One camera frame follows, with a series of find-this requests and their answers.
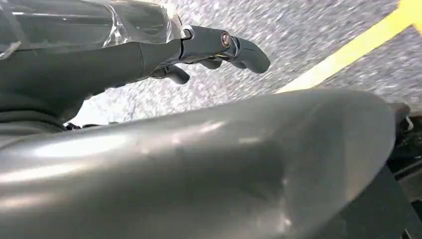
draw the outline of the yellow line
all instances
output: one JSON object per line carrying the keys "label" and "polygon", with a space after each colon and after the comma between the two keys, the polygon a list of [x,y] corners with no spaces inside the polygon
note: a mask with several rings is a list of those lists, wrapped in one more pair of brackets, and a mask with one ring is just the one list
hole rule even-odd
{"label": "yellow line", "polygon": [[379,47],[415,22],[415,19],[406,15],[408,14],[407,10],[409,9],[411,9],[411,7],[398,8],[366,32],[347,43],[340,50],[312,67],[294,81],[279,89],[276,93],[314,87],[373,49]]}
{"label": "yellow line", "polygon": [[401,0],[399,9],[406,12],[406,17],[422,36],[422,0]]}

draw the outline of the asphalt road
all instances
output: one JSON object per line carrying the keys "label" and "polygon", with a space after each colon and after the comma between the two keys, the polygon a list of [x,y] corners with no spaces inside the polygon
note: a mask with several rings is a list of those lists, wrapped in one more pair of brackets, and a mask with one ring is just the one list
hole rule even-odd
{"label": "asphalt road", "polygon": [[[225,29],[269,56],[256,75],[224,64],[182,66],[191,80],[134,83],[87,101],[75,123],[149,118],[270,94],[300,76],[397,7],[395,0],[174,0],[185,24]],[[390,102],[419,103],[422,37],[412,27],[325,80],[320,87],[366,90]]]}

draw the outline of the plastic film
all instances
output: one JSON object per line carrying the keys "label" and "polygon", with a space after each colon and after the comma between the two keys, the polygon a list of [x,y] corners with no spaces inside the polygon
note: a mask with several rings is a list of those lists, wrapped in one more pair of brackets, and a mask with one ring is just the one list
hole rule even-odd
{"label": "plastic film", "polygon": [[0,31],[0,59],[11,49],[63,52],[185,37],[173,5],[139,0],[0,0]]}

